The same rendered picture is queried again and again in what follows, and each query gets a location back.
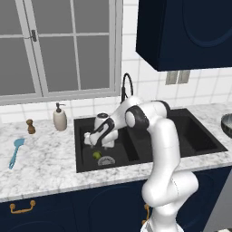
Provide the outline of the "beige soap dispenser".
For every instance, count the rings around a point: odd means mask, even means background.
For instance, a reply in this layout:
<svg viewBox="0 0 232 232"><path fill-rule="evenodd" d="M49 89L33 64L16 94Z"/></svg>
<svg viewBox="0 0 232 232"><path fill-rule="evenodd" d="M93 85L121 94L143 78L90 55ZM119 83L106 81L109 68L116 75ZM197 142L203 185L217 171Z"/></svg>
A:
<svg viewBox="0 0 232 232"><path fill-rule="evenodd" d="M67 116L60 106L61 104L57 102L56 110L53 112L53 124L58 131L65 131L67 128Z"/></svg>

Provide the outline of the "grey framed window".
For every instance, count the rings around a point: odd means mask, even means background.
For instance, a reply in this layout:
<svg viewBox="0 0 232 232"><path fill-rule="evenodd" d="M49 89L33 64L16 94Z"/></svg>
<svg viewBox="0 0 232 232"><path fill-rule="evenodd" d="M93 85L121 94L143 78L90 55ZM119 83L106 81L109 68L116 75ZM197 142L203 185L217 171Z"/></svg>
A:
<svg viewBox="0 0 232 232"><path fill-rule="evenodd" d="M120 93L122 0L0 0L0 105ZM37 42L25 39L35 30Z"/></svg>

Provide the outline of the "grey appliance panel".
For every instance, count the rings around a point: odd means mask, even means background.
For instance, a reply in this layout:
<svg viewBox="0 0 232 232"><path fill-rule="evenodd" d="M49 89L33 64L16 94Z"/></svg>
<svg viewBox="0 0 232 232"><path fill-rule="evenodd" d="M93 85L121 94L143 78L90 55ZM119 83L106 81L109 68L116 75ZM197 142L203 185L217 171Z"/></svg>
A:
<svg viewBox="0 0 232 232"><path fill-rule="evenodd" d="M232 230L232 170L203 232L217 232L228 228Z"/></svg>

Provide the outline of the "black arched tap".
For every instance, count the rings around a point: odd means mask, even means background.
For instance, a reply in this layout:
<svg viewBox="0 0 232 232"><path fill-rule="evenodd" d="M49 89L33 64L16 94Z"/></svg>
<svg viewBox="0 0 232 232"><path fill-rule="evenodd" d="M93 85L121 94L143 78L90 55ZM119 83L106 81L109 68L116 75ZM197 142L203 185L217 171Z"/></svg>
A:
<svg viewBox="0 0 232 232"><path fill-rule="evenodd" d="M131 76L126 72L126 73L124 73L123 78L122 78L121 103L123 103L125 101L125 99L128 98L127 93L126 93L126 88L125 88L125 81L127 79L129 80L129 83L130 83L130 95L132 96L134 93Z"/></svg>

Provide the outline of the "brown pepper grinder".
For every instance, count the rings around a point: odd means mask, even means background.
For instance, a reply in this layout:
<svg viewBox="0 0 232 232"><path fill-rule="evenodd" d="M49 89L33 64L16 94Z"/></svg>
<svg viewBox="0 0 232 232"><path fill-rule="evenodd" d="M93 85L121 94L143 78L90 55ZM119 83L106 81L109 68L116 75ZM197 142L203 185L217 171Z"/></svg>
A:
<svg viewBox="0 0 232 232"><path fill-rule="evenodd" d="M35 127L33 126L33 121L31 119L26 121L26 124L28 125L28 133L29 134L35 134Z"/></svg>

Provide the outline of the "dark blue drawer front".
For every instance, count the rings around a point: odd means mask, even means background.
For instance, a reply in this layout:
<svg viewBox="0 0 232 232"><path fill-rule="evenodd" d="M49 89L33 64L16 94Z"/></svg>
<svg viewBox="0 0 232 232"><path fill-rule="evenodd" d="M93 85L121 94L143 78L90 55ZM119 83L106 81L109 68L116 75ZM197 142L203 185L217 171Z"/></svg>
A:
<svg viewBox="0 0 232 232"><path fill-rule="evenodd" d="M76 232L71 194L0 203L0 232Z"/></svg>

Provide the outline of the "grey window latch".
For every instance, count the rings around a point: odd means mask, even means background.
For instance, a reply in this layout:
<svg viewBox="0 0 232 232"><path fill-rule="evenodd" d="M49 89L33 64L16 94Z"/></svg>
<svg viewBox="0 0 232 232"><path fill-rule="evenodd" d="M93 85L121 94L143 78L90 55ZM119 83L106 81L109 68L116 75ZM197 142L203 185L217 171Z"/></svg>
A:
<svg viewBox="0 0 232 232"><path fill-rule="evenodd" d="M37 42L35 30L32 30L32 31L31 31L31 35L30 35L29 37L25 38L25 39L30 39L30 38L31 38L34 42Z"/></svg>

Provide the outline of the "black double sink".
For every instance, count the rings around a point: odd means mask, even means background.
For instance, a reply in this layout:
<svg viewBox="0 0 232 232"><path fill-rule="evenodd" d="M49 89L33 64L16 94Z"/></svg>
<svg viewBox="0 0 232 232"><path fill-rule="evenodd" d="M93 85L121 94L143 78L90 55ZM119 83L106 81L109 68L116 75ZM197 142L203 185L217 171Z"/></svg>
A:
<svg viewBox="0 0 232 232"><path fill-rule="evenodd" d="M171 110L169 118L178 132L181 158L227 151L188 109ZM152 162L150 135L146 130L120 129L114 147L105 149L84 143L84 133L92 131L93 126L94 118L74 120L77 173ZM101 157L113 157L115 163L99 166L99 159L92 156L95 151L99 151Z"/></svg>

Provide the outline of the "grey wall socket plate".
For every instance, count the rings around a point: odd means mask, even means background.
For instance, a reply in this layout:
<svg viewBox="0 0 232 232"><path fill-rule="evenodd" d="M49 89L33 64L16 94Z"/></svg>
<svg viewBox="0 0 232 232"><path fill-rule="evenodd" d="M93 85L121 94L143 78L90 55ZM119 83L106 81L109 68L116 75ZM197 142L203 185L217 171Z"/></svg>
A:
<svg viewBox="0 0 232 232"><path fill-rule="evenodd" d="M178 84L188 83L190 76L190 70L182 70L179 72Z"/></svg>
<svg viewBox="0 0 232 232"><path fill-rule="evenodd" d="M178 79L178 71L168 71L166 77L166 84L171 85L175 84Z"/></svg>

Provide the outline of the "dark grey bowl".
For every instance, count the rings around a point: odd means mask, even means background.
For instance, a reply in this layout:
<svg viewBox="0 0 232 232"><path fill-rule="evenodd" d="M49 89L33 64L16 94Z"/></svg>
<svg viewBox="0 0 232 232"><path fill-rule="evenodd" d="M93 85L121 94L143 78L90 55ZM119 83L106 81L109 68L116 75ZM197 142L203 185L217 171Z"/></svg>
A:
<svg viewBox="0 0 232 232"><path fill-rule="evenodd" d="M221 118L221 129L232 139L232 113L225 114Z"/></svg>

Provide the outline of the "metal sink drain strainer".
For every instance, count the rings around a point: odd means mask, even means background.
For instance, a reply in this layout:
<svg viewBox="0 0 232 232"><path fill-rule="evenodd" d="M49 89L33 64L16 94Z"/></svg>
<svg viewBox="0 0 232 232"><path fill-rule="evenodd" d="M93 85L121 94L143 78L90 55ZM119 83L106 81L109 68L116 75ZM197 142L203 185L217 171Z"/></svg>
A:
<svg viewBox="0 0 232 232"><path fill-rule="evenodd" d="M99 166L111 165L115 163L115 159L111 156L103 156L98 160Z"/></svg>

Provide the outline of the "blue spatula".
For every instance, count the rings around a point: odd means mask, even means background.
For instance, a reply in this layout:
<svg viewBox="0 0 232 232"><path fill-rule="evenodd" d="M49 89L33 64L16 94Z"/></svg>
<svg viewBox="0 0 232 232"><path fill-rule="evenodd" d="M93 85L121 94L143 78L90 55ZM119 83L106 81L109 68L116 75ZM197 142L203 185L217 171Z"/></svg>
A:
<svg viewBox="0 0 232 232"><path fill-rule="evenodd" d="M9 169L12 169L14 167L17 151L18 151L19 147L23 146L23 145L24 145L24 138L20 138L20 139L17 139L14 141L14 154L9 162L9 166L8 166Z"/></svg>

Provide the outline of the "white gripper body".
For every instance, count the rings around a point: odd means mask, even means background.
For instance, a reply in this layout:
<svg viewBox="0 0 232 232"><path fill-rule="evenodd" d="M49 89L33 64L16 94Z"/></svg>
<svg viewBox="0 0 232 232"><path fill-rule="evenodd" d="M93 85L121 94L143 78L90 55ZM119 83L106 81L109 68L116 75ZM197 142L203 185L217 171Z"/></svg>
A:
<svg viewBox="0 0 232 232"><path fill-rule="evenodd" d="M114 147L114 141L117 140L119 137L119 133L115 130L110 132L100 143L100 146L104 148L113 148ZM84 143L86 145L92 145L90 142L90 133L85 132L84 133Z"/></svg>

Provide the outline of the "dark blue cupboard door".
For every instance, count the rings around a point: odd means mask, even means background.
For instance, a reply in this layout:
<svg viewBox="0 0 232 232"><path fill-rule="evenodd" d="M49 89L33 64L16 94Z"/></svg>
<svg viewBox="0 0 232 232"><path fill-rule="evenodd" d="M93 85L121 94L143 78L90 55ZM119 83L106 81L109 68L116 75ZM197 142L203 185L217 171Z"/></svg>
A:
<svg viewBox="0 0 232 232"><path fill-rule="evenodd" d="M177 222L184 232L203 232L224 187L231 166L196 171L198 190L184 203Z"/></svg>
<svg viewBox="0 0 232 232"><path fill-rule="evenodd" d="M72 203L78 232L140 232L147 216L144 180L78 190Z"/></svg>

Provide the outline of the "dark blue wall cupboard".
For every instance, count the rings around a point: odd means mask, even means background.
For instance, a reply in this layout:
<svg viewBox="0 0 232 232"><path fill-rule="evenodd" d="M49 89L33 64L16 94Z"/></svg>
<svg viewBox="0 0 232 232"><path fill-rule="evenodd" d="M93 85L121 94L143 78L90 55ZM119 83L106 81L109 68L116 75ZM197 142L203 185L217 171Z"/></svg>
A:
<svg viewBox="0 0 232 232"><path fill-rule="evenodd" d="M232 67L232 0L139 0L136 52L159 72Z"/></svg>

